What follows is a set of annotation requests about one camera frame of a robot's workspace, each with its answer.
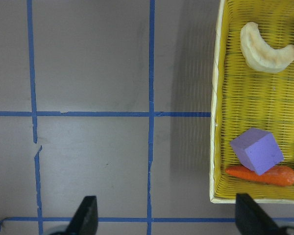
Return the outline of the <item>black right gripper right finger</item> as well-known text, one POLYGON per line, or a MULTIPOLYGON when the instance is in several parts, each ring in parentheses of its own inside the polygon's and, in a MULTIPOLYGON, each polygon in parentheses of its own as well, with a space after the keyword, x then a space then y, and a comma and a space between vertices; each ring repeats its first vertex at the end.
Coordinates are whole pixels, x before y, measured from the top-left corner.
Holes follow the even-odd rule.
POLYGON ((278 225, 247 194, 236 194, 235 224, 241 235, 278 235, 278 225))

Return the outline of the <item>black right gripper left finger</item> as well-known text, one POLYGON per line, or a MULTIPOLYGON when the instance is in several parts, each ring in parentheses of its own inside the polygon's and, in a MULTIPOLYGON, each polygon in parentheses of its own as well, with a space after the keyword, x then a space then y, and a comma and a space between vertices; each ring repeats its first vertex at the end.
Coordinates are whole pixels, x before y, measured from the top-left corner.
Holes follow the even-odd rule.
POLYGON ((96 196, 85 196, 64 231, 65 235, 95 235, 98 229, 96 196))

